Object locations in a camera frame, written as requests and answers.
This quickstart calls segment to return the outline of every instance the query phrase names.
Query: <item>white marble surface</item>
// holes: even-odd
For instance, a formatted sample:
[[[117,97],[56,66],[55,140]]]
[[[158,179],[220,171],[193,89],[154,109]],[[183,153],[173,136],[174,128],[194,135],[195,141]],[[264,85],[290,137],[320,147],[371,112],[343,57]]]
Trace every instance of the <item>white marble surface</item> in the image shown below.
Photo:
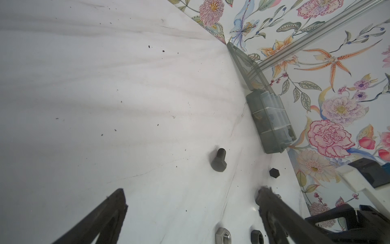
[[[1,6],[0,243],[51,243],[117,188],[119,243],[211,244],[218,225],[249,243],[261,185],[308,216],[287,153],[261,149],[227,48],[168,1]]]

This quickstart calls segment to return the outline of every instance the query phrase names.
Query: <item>floral wallpaper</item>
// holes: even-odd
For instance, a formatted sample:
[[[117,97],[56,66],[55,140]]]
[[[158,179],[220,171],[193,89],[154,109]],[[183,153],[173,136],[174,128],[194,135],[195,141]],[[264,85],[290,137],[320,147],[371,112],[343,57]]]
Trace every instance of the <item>floral wallpaper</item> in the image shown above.
[[[359,0],[168,0],[260,62]]]
[[[300,7],[307,19],[320,13],[310,10],[315,2]],[[327,11],[342,4],[328,2],[335,5]],[[287,151],[311,215],[345,203],[373,206],[364,194],[349,190],[335,170],[362,157],[390,162],[389,9],[390,2],[380,3],[263,70],[300,135]],[[291,38],[262,53],[272,55]],[[346,228],[342,218],[320,226]]]

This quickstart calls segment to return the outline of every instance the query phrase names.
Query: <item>marble table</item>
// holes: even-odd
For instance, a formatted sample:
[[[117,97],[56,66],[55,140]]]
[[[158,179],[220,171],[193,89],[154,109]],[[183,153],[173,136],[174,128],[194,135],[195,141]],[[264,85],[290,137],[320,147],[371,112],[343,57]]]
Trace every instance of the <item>marble table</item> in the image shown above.
[[[262,185],[309,216],[227,48],[168,1],[13,0],[0,16],[1,243],[51,243],[117,188],[121,244],[211,244],[219,226],[249,243]]]

